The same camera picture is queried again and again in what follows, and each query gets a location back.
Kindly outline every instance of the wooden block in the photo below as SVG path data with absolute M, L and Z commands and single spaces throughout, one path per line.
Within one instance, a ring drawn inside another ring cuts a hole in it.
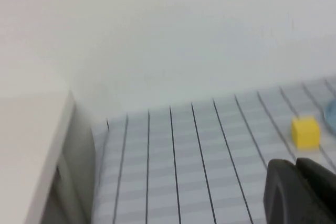
M 295 146 L 302 148 L 318 148 L 320 144 L 320 127 L 313 116 L 293 118 L 292 138 Z

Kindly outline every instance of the table surface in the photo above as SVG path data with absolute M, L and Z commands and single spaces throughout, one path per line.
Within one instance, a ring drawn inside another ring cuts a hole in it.
M 308 157 L 336 172 L 323 120 L 334 99 L 328 78 L 110 120 L 93 223 L 266 223 L 271 159 Z M 306 115 L 320 125 L 320 146 L 298 150 L 291 120 Z
M 39 223 L 73 108 L 68 90 L 0 98 L 3 223 Z

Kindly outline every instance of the grid mat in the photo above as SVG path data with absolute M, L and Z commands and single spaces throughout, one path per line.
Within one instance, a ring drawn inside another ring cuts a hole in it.
M 268 162 L 308 157 L 336 171 L 323 108 L 336 78 L 149 110 L 109 121 L 93 224 L 266 223 Z M 292 143 L 293 116 L 313 115 L 320 148 Z

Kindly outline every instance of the black grid line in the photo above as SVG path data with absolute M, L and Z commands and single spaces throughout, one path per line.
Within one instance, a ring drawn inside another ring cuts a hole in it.
M 302 84 L 302 88 L 303 88 L 304 92 L 306 93 L 306 95 L 308 96 L 308 98 L 315 105 L 315 107 L 318 108 L 319 111 L 323 114 L 322 106 L 316 101 L 315 97 L 310 93 L 310 91 L 308 90 L 308 88 L 306 87 L 306 85 L 304 83 Z
M 149 173 L 149 137 L 150 137 L 150 114 L 148 110 L 148 135 L 147 135 L 147 175 L 146 175 L 146 216 L 145 223 L 148 222 L 148 173 Z
M 324 80 L 324 84 L 327 86 L 327 88 L 329 89 L 329 91 L 333 94 L 334 97 L 336 97 L 336 90 L 334 89 L 334 87 L 329 83 L 329 81 L 327 79 Z
M 260 151 L 260 149 L 259 149 L 259 146 L 258 146 L 258 144 L 257 144 L 257 141 L 256 141 L 256 139 L 255 139 L 255 137 L 254 137 L 254 135 L 253 135 L 253 133 L 252 133 L 252 130 L 251 130 L 251 128 L 250 128 L 250 125 L 248 124 L 248 122 L 247 122 L 247 120 L 246 120 L 245 114 L 243 113 L 243 110 L 242 110 L 241 107 L 240 107 L 240 104 L 239 104 L 239 102 L 238 102 L 238 99 L 237 99 L 237 96 L 236 96 L 236 95 L 235 95 L 235 100 L 236 100 L 237 106 L 238 106 L 238 108 L 239 108 L 240 114 L 241 114 L 242 117 L 243 117 L 243 120 L 244 120 L 244 122 L 245 122 L 245 125 L 246 125 L 246 127 L 247 127 L 247 130 L 248 130 L 248 132 L 250 133 L 250 136 L 251 136 L 251 138 L 252 138 L 252 140 L 253 140 L 253 142 L 254 142 L 254 145 L 255 145 L 256 148 L 257 148 L 257 151 L 258 151 L 258 154 L 259 154 L 259 156 L 260 156 L 260 158 L 261 158 L 261 161 L 262 161 L 262 163 L 264 164 L 265 169 L 267 170 L 267 164 L 266 164 L 266 162 L 265 162 L 265 159 L 264 159 L 263 155 L 261 154 L 261 151 Z
M 172 108 L 169 106 L 169 112 L 170 112 L 170 125 L 172 129 L 172 142 L 173 142 L 173 155 L 174 155 L 174 169 L 175 169 L 175 183 L 176 183 L 176 197 L 177 197 L 177 210 L 178 210 L 178 222 L 181 224 L 181 209 L 180 209 L 180 196 L 179 196 L 179 183 L 177 181 L 177 170 L 176 170 L 176 156 L 175 156 L 175 140 L 174 140 L 174 129 L 173 129 L 173 117 L 172 117 Z
M 259 91 L 257 91 L 257 95 L 258 95 L 258 99 L 259 99 L 259 101 L 260 101 L 262 107 L 264 108 L 266 114 L 268 115 L 269 119 L 271 120 L 271 123 L 273 124 L 275 130 L 277 131 L 278 135 L 280 136 L 280 138 L 281 138 L 282 142 L 284 143 L 286 149 L 288 150 L 289 155 L 293 158 L 293 160 L 294 160 L 294 162 L 295 162 L 296 158 L 295 158 L 294 153 L 293 153 L 293 152 L 291 151 L 291 149 L 289 148 L 289 145 L 288 145 L 288 143 L 287 143 L 287 141 L 286 141 L 284 135 L 281 133 L 281 131 L 280 131 L 278 125 L 276 124 L 276 122 L 274 121 L 274 119 L 273 119 L 271 113 L 269 113 L 269 111 L 268 111 L 268 109 L 267 109 L 267 107 L 266 107 L 266 105 L 265 105 L 263 99 L 262 99 L 261 96 L 260 96 Z
M 229 147 L 229 145 L 227 143 L 227 139 L 226 139 L 226 135 L 225 135 L 225 132 L 224 132 L 224 129 L 223 129 L 223 125 L 222 125 L 221 119 L 219 118 L 219 114 L 218 114 L 217 106 L 216 106 L 216 103 L 215 103 L 215 99 L 213 99 L 213 103 L 214 103 L 215 111 L 216 111 L 217 118 L 218 118 L 218 121 L 219 121 L 220 129 L 221 129 L 223 137 L 224 137 L 226 148 L 227 148 L 227 150 L 229 152 L 231 163 L 232 163 L 233 169 L 235 170 L 235 174 L 236 174 L 236 177 L 237 177 L 237 180 L 238 180 L 240 191 L 241 191 L 241 194 L 242 194 L 244 202 L 245 202 L 246 210 L 247 210 L 248 216 L 250 218 L 251 224 L 253 224 L 252 216 L 251 216 L 250 210 L 248 208 L 248 204 L 247 204 L 247 201 L 246 201 L 246 197 L 245 197 L 245 194 L 244 194 L 243 187 L 241 185 L 242 183 L 240 182 L 240 179 L 239 179 L 239 176 L 238 176 L 238 172 L 237 172 L 237 169 L 236 169 L 236 165 L 235 165 L 235 162 L 234 162 L 234 160 L 232 158 L 230 147 Z
M 107 131 L 110 132 L 109 120 L 106 119 Z
M 115 220 L 116 220 L 116 217 L 117 217 L 119 189 L 120 189 L 120 181 L 121 181 L 121 175 L 122 175 L 122 164 L 124 162 L 124 154 L 125 154 L 125 146 L 126 146 L 126 138 L 127 138 L 127 128 L 128 128 L 128 115 L 126 115 L 125 133 L 124 133 L 124 139 L 123 139 L 123 143 L 122 143 L 122 152 L 121 152 L 121 160 L 120 160 L 120 168 L 119 168 L 119 176 L 118 176 L 118 184 L 117 184 L 117 193 L 115 195 L 112 224 L 115 224 L 115 222 L 116 222 Z
M 294 108 L 293 104 L 290 102 L 289 98 L 286 96 L 286 94 L 283 91 L 282 87 L 279 87 L 279 89 L 280 89 L 280 94 L 281 94 L 282 98 L 284 99 L 284 101 L 286 102 L 286 104 L 288 105 L 289 109 L 293 112 L 293 114 L 296 117 L 299 117 L 298 111 Z
M 322 106 L 317 102 L 317 100 L 315 99 L 315 97 L 310 93 L 310 91 L 308 90 L 308 88 L 306 87 L 306 85 L 304 83 L 302 84 L 302 87 L 303 87 L 303 90 L 306 93 L 306 95 L 312 101 L 312 103 L 316 106 L 316 108 L 319 109 L 320 113 L 323 115 L 323 108 L 322 108 Z M 336 166 L 334 165 L 334 163 L 331 160 L 331 158 L 327 155 L 327 153 L 325 152 L 324 148 L 321 145 L 319 145 L 319 147 L 320 147 L 320 152 L 325 157 L 325 160 L 327 160 L 328 164 L 336 172 Z
M 211 205 L 211 210 L 212 210 L 212 215 L 214 217 L 214 222 L 217 224 L 216 221 L 216 216 L 215 216 L 215 210 L 214 210 L 214 205 L 212 203 L 212 198 L 211 198 L 211 192 L 210 192 L 210 187 L 209 187 L 209 181 L 208 181 L 208 176 L 206 175 L 206 169 L 205 169 L 205 164 L 204 164 L 204 158 L 203 158 L 203 153 L 202 153 L 202 147 L 201 147 L 201 142 L 199 141 L 200 136 L 198 134 L 198 129 L 197 129 L 197 123 L 196 123 L 196 117 L 195 117 L 195 112 L 194 112 L 194 106 L 191 103 L 191 109 L 193 111 L 193 117 L 194 117 L 194 123 L 195 123 L 195 129 L 196 129 L 196 134 L 197 134 L 197 140 L 198 140 L 198 146 L 200 147 L 199 152 L 201 154 L 201 159 L 202 159 L 202 164 L 203 164 L 203 170 L 204 170 L 204 175 L 205 175 L 205 181 L 206 181 L 206 186 L 208 188 L 208 193 L 209 193 L 209 199 L 210 199 L 210 205 Z

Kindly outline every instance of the blue object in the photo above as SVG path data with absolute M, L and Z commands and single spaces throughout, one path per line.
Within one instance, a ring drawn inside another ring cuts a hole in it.
M 336 100 L 329 102 L 324 109 L 324 120 L 331 132 L 336 135 Z

